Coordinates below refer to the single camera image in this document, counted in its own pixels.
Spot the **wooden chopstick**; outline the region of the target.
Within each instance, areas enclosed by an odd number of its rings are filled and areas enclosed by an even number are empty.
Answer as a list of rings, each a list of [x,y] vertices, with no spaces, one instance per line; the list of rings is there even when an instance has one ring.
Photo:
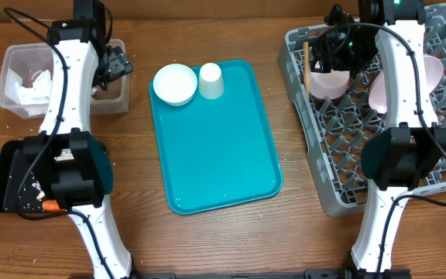
[[[304,87],[306,89],[305,99],[308,101],[310,99],[310,51],[309,43],[304,41]]]

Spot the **white round plate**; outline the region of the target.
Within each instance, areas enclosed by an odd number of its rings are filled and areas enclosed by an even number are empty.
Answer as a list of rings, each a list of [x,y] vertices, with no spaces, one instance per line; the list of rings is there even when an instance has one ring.
[[[427,79],[427,86],[424,89],[424,93],[429,95],[439,85],[444,73],[444,66],[438,58],[424,54],[424,67]],[[369,107],[380,114],[385,114],[387,111],[383,72],[371,84],[369,89]]]

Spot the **rice and peanut scraps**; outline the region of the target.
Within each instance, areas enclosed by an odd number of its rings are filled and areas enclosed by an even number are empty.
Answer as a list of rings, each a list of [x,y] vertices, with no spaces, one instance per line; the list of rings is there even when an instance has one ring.
[[[11,174],[5,193],[5,207],[14,209],[16,195],[19,193],[19,205],[24,209],[37,210],[41,208],[42,203],[46,200],[46,195],[41,188],[40,183],[34,174],[30,174],[26,178],[22,190],[19,192],[19,186],[22,181],[21,176]]]

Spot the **orange carrot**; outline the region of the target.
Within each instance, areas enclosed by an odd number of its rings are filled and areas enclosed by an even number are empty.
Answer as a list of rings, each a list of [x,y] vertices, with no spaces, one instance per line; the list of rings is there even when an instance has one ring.
[[[61,208],[56,200],[45,200],[42,203],[43,211],[50,212],[50,213],[60,213],[65,212],[65,208]]]

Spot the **teal plastic serving tray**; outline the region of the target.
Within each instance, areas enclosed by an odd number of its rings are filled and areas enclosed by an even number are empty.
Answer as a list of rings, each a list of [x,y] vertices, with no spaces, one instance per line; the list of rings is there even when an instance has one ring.
[[[217,99],[196,92],[173,106],[149,89],[166,199],[180,215],[271,198],[283,185],[252,66],[227,60],[219,67],[225,91]]]

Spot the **white napkin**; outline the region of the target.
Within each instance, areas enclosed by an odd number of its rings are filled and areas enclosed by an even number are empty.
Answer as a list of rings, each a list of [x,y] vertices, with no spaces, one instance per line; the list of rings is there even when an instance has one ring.
[[[49,70],[39,70],[33,75],[32,85],[27,88],[23,79],[9,69],[6,74],[4,95],[10,111],[24,119],[43,117],[46,114],[52,88]]]

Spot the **white paper cup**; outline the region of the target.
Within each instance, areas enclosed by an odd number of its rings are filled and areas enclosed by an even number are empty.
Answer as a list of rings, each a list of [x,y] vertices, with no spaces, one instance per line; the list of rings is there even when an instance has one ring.
[[[199,92],[206,99],[217,99],[225,86],[221,68],[215,63],[204,64],[199,72]]]

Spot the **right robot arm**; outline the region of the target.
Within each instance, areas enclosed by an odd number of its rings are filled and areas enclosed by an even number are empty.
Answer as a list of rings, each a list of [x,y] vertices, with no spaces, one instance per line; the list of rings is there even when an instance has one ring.
[[[407,202],[441,158],[446,128],[428,99],[422,1],[360,1],[360,20],[335,5],[312,47],[314,73],[357,74],[375,55],[383,66],[388,126],[362,148],[368,201],[343,278],[408,278],[393,270],[391,251]]]

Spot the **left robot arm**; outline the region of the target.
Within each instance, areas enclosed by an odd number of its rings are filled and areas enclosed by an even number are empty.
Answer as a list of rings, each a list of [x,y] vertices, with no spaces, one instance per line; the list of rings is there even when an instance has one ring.
[[[53,51],[48,109],[37,136],[23,141],[29,162],[47,201],[66,215],[81,234],[95,278],[135,278],[137,271],[112,214],[112,163],[91,135],[91,91],[132,72],[120,48],[108,46],[112,14],[98,0],[75,1],[73,17],[52,23],[43,38]]]

